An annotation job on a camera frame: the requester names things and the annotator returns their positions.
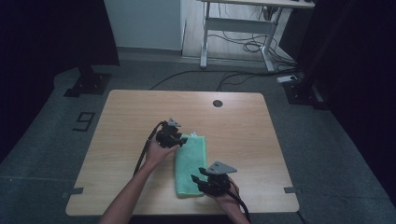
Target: desk leg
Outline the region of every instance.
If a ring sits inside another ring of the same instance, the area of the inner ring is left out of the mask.
[[[210,11],[210,3],[207,3],[206,6],[206,15],[205,15],[205,26],[204,26],[204,43],[201,48],[201,68],[206,68],[207,63],[207,30],[209,23],[209,11]]]
[[[275,71],[273,64],[271,62],[271,56],[269,55],[269,49],[271,48],[271,42],[274,38],[274,34],[276,31],[277,24],[279,22],[280,14],[282,14],[282,9],[283,9],[283,7],[279,7],[277,9],[276,18],[275,18],[273,25],[271,27],[271,32],[265,41],[264,48],[262,49],[262,57],[264,58],[264,62],[265,62],[265,65],[267,66],[268,72]]]

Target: folded cloth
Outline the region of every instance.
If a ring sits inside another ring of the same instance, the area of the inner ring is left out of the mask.
[[[177,197],[193,197],[204,195],[198,190],[197,184],[192,182],[191,175],[196,175],[202,180],[206,180],[204,175],[199,173],[199,167],[205,167],[206,140],[203,136],[189,136],[183,134],[189,140],[176,153],[175,180]]]

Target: hand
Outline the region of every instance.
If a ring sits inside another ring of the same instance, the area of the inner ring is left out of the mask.
[[[154,134],[154,136],[151,138],[151,141],[148,145],[148,150],[146,152],[145,164],[150,165],[151,167],[156,167],[158,164],[164,161],[169,154],[177,151],[180,148],[179,145],[170,148],[161,147],[156,141],[156,136],[157,134]]]
[[[230,177],[228,178],[230,179],[231,182],[230,192],[233,193],[235,196],[239,197],[238,186],[236,186],[236,184],[233,182],[233,180]],[[218,197],[213,197],[211,195],[207,195],[207,196],[214,199],[215,202],[219,205],[219,207],[227,214],[229,214],[230,212],[234,212],[235,209],[239,211],[241,210],[239,206],[239,202],[237,202],[227,193],[224,193],[223,195]]]

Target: black backdrop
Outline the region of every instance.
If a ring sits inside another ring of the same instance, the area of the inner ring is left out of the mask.
[[[104,1],[0,1],[0,161],[53,90],[83,64],[119,65]]]
[[[321,0],[298,57],[396,204],[396,3]]]

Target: wooden table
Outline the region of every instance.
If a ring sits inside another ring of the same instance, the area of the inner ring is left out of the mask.
[[[222,107],[215,107],[215,100]],[[206,137],[208,165],[225,162],[250,213],[296,212],[292,187],[276,133],[259,93],[112,91],[66,207],[70,216],[102,215],[133,175],[145,141],[159,121],[175,119],[181,133]],[[175,157],[150,176],[135,215],[222,214],[208,197],[178,199]]]
[[[280,14],[284,7],[290,8],[313,8],[313,2],[307,3],[305,0],[291,1],[291,0],[198,0],[207,3],[204,26],[204,42],[201,48],[201,68],[207,67],[207,33],[209,30],[213,31],[228,31],[249,34],[267,35],[265,44],[261,50],[266,68],[269,72],[274,72],[274,66],[269,55],[269,48],[273,40],[276,27],[279,22]],[[210,3],[224,3],[237,5],[253,5],[253,6],[268,6],[277,7],[277,12],[271,21],[250,21],[250,20],[236,20],[229,18],[211,18],[209,16]]]

